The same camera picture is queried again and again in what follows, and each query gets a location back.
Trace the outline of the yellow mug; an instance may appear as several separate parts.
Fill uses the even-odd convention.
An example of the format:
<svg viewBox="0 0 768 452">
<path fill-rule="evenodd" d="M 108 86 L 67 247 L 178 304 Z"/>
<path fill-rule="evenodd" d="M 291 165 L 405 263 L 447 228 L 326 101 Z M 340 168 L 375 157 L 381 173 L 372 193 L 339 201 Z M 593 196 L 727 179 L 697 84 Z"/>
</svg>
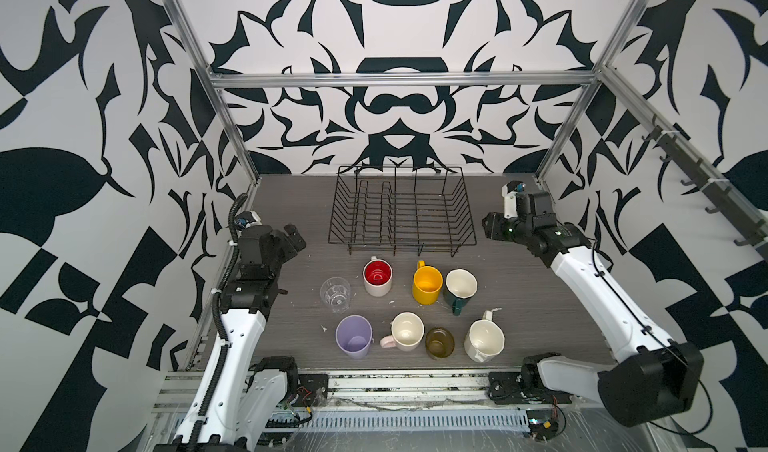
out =
<svg viewBox="0 0 768 452">
<path fill-rule="evenodd" d="M 413 275 L 412 296 L 414 300 L 423 306 L 433 305 L 440 297 L 443 285 L 442 273 L 437 268 L 420 260 Z"/>
</svg>

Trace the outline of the lavender plastic cup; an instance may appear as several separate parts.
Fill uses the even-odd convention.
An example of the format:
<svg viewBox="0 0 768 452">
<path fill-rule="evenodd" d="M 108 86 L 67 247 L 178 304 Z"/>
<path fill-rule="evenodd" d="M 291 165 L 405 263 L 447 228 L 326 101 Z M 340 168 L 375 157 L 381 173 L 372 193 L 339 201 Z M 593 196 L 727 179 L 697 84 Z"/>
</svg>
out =
<svg viewBox="0 0 768 452">
<path fill-rule="evenodd" d="M 343 318 L 335 331 L 337 346 L 352 359 L 363 359 L 368 355 L 373 342 L 370 322 L 360 315 Z"/>
</svg>

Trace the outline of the cream white mug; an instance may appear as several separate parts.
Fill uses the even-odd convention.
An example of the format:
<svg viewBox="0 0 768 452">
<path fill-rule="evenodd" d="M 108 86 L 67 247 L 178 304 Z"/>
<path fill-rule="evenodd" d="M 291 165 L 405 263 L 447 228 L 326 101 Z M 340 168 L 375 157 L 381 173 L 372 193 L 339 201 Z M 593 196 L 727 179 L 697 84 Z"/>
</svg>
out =
<svg viewBox="0 0 768 452">
<path fill-rule="evenodd" d="M 467 356 L 476 363 L 486 363 L 501 354 L 505 334 L 494 322 L 495 309 L 486 310 L 482 318 L 472 323 L 464 340 Z"/>
</svg>

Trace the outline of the clear glass tumbler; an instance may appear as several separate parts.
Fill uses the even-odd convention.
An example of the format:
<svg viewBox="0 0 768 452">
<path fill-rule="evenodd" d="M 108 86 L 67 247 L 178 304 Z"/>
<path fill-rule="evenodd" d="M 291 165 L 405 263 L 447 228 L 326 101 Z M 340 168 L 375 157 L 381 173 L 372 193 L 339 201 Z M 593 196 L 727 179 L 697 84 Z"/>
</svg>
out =
<svg viewBox="0 0 768 452">
<path fill-rule="evenodd" d="M 320 297 L 323 303 L 334 313 L 346 312 L 352 301 L 352 288 L 350 283 L 341 277 L 327 279 L 320 287 Z"/>
</svg>

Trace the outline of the green circuit board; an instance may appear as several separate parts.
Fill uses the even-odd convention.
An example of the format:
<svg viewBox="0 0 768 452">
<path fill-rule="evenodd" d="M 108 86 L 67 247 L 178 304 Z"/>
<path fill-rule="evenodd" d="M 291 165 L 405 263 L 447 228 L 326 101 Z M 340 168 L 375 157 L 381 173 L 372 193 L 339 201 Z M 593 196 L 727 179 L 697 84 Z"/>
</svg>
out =
<svg viewBox="0 0 768 452">
<path fill-rule="evenodd" d="M 527 436 L 536 442 L 549 442 L 560 436 L 567 428 L 567 417 L 557 410 L 529 410 Z"/>
</svg>

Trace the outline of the grey wall hook rail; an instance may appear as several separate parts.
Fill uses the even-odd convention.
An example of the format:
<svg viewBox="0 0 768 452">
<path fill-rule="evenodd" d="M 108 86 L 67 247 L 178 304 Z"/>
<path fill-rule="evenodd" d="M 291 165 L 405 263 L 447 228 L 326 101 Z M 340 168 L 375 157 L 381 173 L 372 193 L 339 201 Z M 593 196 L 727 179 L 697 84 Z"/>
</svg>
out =
<svg viewBox="0 0 768 452">
<path fill-rule="evenodd" d="M 648 131 L 643 142 L 654 142 L 663 152 L 657 178 L 659 196 L 662 196 L 662 181 L 669 164 L 674 164 L 686 176 L 680 181 L 681 185 L 702 193 L 712 204 L 705 211 L 722 215 L 740 234 L 741 239 L 736 239 L 734 244 L 737 247 L 752 247 L 767 261 L 767 216 L 718 171 L 683 132 L 674 127 L 664 127 L 657 115 L 651 119 L 640 119 L 640 124 Z"/>
</svg>

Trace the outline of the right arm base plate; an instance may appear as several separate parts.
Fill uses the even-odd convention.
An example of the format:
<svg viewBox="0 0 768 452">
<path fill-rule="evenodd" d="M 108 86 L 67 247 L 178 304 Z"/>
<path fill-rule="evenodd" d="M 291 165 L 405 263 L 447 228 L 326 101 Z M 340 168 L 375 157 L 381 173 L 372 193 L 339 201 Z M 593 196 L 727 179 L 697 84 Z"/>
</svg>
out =
<svg viewBox="0 0 768 452">
<path fill-rule="evenodd" d="M 536 388 L 523 384 L 519 372 L 490 372 L 486 396 L 496 405 L 571 404 L 565 392 Z"/>
</svg>

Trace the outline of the white mug red inside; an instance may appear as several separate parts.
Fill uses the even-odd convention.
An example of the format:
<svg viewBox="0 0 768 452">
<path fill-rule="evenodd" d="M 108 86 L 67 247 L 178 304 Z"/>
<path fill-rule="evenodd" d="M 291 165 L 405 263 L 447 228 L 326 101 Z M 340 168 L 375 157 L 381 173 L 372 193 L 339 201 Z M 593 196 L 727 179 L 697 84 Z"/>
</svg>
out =
<svg viewBox="0 0 768 452">
<path fill-rule="evenodd" d="M 393 269 L 385 260 L 375 256 L 363 268 L 364 287 L 366 292 L 376 298 L 386 296 L 392 287 Z"/>
</svg>

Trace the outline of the dark green mug white inside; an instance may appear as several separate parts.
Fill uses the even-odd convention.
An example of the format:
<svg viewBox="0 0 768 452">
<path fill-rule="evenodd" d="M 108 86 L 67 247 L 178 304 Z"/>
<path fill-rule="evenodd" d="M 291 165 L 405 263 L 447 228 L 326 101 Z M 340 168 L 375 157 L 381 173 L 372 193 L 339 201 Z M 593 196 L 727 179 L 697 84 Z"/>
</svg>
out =
<svg viewBox="0 0 768 452">
<path fill-rule="evenodd" d="M 453 316 L 459 316 L 478 290 L 476 277 L 467 270 L 455 269 L 445 277 L 444 302 Z"/>
</svg>

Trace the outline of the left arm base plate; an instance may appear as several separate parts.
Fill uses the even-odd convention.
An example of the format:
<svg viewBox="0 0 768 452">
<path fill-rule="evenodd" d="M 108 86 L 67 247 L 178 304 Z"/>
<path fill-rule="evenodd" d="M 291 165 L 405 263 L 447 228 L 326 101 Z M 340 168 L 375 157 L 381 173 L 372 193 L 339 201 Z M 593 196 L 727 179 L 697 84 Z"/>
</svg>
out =
<svg viewBox="0 0 768 452">
<path fill-rule="evenodd" d="M 295 387 L 289 387 L 285 401 L 291 407 L 313 407 L 320 405 L 327 398 L 329 375 L 326 373 L 299 374 Z"/>
</svg>

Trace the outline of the aluminium frame crossbar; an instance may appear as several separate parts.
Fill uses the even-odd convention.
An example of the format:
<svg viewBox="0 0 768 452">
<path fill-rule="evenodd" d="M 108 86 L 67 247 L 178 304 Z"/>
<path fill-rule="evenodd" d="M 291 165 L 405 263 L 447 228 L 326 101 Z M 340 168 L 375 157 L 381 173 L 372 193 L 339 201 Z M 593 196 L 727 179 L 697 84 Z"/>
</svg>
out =
<svg viewBox="0 0 768 452">
<path fill-rule="evenodd" d="M 349 74 L 210 74 L 215 89 L 586 85 L 596 78 L 589 71 L 349 73 Z"/>
</svg>

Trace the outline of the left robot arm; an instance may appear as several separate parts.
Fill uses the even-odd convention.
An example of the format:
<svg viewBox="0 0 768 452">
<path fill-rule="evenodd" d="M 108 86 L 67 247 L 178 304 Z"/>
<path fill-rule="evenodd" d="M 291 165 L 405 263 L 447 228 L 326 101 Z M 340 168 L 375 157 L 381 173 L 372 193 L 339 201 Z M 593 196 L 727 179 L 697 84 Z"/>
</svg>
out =
<svg viewBox="0 0 768 452">
<path fill-rule="evenodd" d="M 156 451 L 252 451 L 277 405 L 293 397 L 298 369 L 292 357 L 267 357 L 248 373 L 277 297 L 281 269 L 306 248 L 293 224 L 244 229 L 235 240 L 238 273 L 214 292 L 217 331 L 192 405 L 173 438 Z"/>
</svg>

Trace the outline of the olive green glass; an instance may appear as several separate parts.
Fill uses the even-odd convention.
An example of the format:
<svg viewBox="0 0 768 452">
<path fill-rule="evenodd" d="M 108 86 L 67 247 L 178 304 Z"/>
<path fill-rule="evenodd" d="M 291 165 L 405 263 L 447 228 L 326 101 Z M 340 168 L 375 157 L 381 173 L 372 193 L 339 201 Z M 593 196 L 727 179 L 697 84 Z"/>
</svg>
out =
<svg viewBox="0 0 768 452">
<path fill-rule="evenodd" d="M 435 360 L 450 357 L 455 350 L 455 339 L 450 331 L 442 327 L 430 329 L 425 337 L 427 354 Z"/>
</svg>

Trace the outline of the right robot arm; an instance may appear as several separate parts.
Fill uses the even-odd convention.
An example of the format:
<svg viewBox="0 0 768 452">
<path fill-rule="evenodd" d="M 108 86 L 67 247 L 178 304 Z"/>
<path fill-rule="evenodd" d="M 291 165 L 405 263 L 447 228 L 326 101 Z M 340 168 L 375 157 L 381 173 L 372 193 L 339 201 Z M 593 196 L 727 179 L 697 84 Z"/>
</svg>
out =
<svg viewBox="0 0 768 452">
<path fill-rule="evenodd" d="M 556 353 L 525 358 L 524 389 L 564 392 L 601 404 L 619 424 L 633 427 L 691 409 L 704 358 L 674 340 L 629 297 L 600 261 L 595 244 L 572 223 L 561 223 L 544 191 L 512 181 L 502 188 L 504 209 L 482 221 L 485 236 L 524 246 L 577 297 L 598 326 L 614 364 Z"/>
</svg>

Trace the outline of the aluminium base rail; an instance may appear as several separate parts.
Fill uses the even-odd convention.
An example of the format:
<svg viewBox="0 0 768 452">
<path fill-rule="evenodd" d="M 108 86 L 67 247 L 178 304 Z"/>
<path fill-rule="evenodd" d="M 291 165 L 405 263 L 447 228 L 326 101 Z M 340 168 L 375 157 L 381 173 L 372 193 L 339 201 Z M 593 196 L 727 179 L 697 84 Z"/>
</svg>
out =
<svg viewBox="0 0 768 452">
<path fill-rule="evenodd" d="M 519 372 L 511 369 L 411 369 L 411 370 L 301 370 L 329 375 L 323 404 L 351 405 L 366 409 L 398 409 L 449 404 L 491 403 L 486 396 L 490 372 Z M 572 403 L 593 403 L 571 396 Z"/>
</svg>

